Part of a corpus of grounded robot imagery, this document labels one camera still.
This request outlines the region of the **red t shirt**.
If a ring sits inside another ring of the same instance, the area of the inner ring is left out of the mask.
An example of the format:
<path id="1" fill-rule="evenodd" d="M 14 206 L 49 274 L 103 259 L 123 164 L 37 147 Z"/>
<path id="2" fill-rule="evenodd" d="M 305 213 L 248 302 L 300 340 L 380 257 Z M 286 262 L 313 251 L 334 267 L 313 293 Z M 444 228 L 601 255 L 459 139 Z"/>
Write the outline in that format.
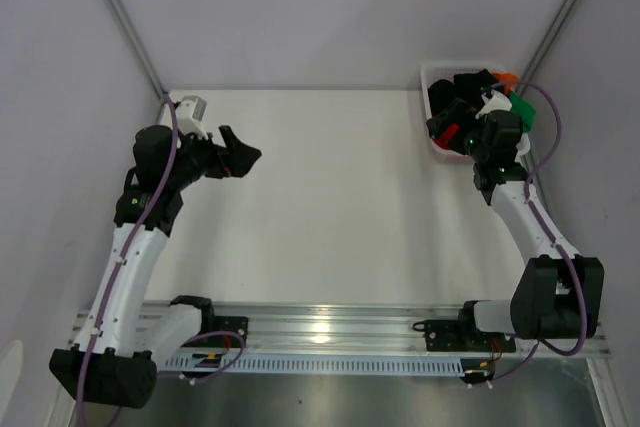
<path id="1" fill-rule="evenodd" d="M 456 135 L 458 130 L 459 126 L 457 124 L 449 125 L 445 129 L 445 131 L 435 140 L 435 144 L 442 149 L 449 150 L 448 143 Z"/>

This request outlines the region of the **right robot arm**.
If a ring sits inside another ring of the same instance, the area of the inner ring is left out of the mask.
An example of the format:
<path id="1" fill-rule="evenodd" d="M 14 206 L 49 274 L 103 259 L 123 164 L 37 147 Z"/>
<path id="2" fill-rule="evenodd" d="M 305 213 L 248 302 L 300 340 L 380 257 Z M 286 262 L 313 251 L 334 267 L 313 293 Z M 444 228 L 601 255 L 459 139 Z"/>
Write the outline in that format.
<path id="1" fill-rule="evenodd" d="M 528 171 L 517 161 L 522 119 L 505 110 L 479 114 L 455 98 L 426 125 L 433 139 L 457 126 L 453 149 L 473 160 L 474 186 L 502 219 L 524 262 L 510 299 L 464 304 L 456 327 L 458 342 L 475 351 L 493 334 L 506 334 L 539 341 L 562 356 L 578 354 L 597 328 L 604 267 L 560 233 Z"/>

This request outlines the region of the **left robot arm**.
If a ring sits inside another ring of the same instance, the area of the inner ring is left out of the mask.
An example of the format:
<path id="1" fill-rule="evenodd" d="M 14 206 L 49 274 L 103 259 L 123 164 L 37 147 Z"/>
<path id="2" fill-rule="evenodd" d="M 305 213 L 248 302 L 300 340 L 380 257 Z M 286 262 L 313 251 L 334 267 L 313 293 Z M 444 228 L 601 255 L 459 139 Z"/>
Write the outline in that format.
<path id="1" fill-rule="evenodd" d="M 137 339 L 137 325 L 151 274 L 183 206 L 182 192 L 203 177 L 243 178 L 261 158 L 223 125 L 224 143 L 210 134 L 185 134 L 154 125 L 135 136 L 135 164 L 116 204 L 111 254 L 87 319 L 71 347 L 53 351 L 49 369 L 79 405 L 143 407 L 160 367 L 182 346 L 209 345 L 215 337 L 242 346 L 237 332 L 218 331 L 210 299 L 180 295 L 163 317 Z"/>

